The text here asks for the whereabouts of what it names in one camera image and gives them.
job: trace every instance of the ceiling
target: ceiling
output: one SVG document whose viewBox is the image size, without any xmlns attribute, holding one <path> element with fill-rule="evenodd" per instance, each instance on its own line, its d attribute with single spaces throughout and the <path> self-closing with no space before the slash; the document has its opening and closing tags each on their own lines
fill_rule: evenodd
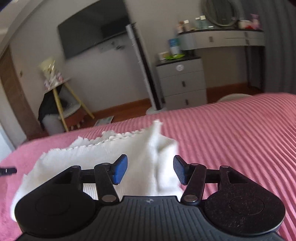
<svg viewBox="0 0 296 241">
<path fill-rule="evenodd" d="M 2 9 L 6 7 L 7 4 L 10 3 L 11 0 L 0 0 L 0 12 Z"/>
<path fill-rule="evenodd" d="M 10 38 L 31 12 L 44 0 L 0 0 L 0 55 Z"/>
</svg>

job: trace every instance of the black gripper pad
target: black gripper pad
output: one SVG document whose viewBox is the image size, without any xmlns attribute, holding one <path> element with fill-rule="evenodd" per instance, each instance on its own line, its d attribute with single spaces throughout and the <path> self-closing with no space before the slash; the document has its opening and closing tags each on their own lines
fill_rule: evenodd
<svg viewBox="0 0 296 241">
<path fill-rule="evenodd" d="M 75 234 L 38 238 L 23 234 L 17 241 L 284 241 L 276 233 L 235 237 L 209 224 L 199 208 L 180 204 L 176 197 L 124 197 L 105 206 L 95 220 Z"/>
</svg>

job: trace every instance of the green item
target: green item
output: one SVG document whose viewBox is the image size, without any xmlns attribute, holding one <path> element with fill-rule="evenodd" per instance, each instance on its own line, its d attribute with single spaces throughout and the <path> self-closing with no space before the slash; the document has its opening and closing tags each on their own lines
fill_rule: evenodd
<svg viewBox="0 0 296 241">
<path fill-rule="evenodd" d="M 167 56 L 165 59 L 166 60 L 179 59 L 179 58 L 182 58 L 184 56 L 185 56 L 185 54 L 176 54 L 175 56 Z"/>
</svg>

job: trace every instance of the round mirror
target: round mirror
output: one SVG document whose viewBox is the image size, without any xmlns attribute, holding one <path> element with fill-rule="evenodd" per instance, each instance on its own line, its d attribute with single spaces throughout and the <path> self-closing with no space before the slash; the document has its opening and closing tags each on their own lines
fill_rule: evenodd
<svg viewBox="0 0 296 241">
<path fill-rule="evenodd" d="M 202 11 L 211 23 L 230 27 L 238 20 L 238 11 L 229 0 L 202 0 Z"/>
</svg>

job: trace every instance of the bottle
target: bottle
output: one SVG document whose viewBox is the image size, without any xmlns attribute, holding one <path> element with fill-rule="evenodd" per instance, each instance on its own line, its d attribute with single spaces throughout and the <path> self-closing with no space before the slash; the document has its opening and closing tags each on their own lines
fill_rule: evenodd
<svg viewBox="0 0 296 241">
<path fill-rule="evenodd" d="M 184 24 L 183 24 L 184 30 L 185 31 L 190 31 L 190 24 L 189 24 L 189 20 L 184 20 Z"/>
<path fill-rule="evenodd" d="M 173 57 L 175 57 L 176 55 L 179 55 L 179 54 L 182 53 L 181 49 L 180 49 L 178 39 L 170 39 L 169 40 L 169 45 L 170 45 L 170 52 L 171 52 Z"/>
<path fill-rule="evenodd" d="M 177 24 L 176 30 L 177 30 L 177 33 L 178 33 L 178 34 L 184 32 L 184 30 L 183 30 L 183 22 L 179 22 L 179 23 Z"/>
<path fill-rule="evenodd" d="M 196 29 L 202 29 L 202 23 L 200 21 L 200 17 L 195 18 L 195 27 Z"/>
<path fill-rule="evenodd" d="M 201 22 L 201 29 L 206 29 L 207 28 L 207 19 L 205 15 L 200 16 L 200 22 Z"/>
</svg>

